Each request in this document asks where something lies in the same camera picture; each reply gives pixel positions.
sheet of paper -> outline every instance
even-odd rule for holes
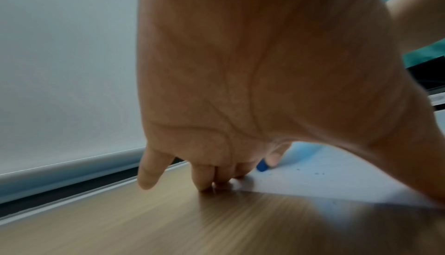
[[[437,112],[436,118],[444,130],[445,111]],[[438,207],[352,154],[308,143],[294,143],[277,168],[254,170],[233,186],[242,191]]]

forearm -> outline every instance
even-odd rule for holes
[[[445,0],[389,0],[402,54],[445,38]]]

white wall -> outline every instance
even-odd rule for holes
[[[0,174],[143,147],[137,0],[0,0]]]

wooden table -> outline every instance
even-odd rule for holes
[[[188,165],[0,227],[0,254],[443,255],[445,213],[239,191],[198,193]]]

finger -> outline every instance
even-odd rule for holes
[[[191,165],[191,179],[199,191],[212,187],[215,178],[215,167],[211,165]]]
[[[220,166],[215,168],[215,179],[213,180],[217,184],[224,184],[233,178],[235,173],[235,166]]]
[[[445,200],[445,139],[426,96],[415,93],[397,124],[352,153],[430,197]]]
[[[138,184],[148,190],[154,187],[175,157],[147,146],[139,163]]]
[[[268,155],[265,158],[266,164],[269,167],[276,167],[280,161],[283,155],[286,153],[286,151],[292,146],[292,143],[286,143],[280,145],[278,148],[276,148],[270,155]]]
[[[250,171],[252,171],[256,167],[256,165],[259,162],[260,160],[256,162],[238,163],[236,165],[234,178],[242,178],[246,176]]]

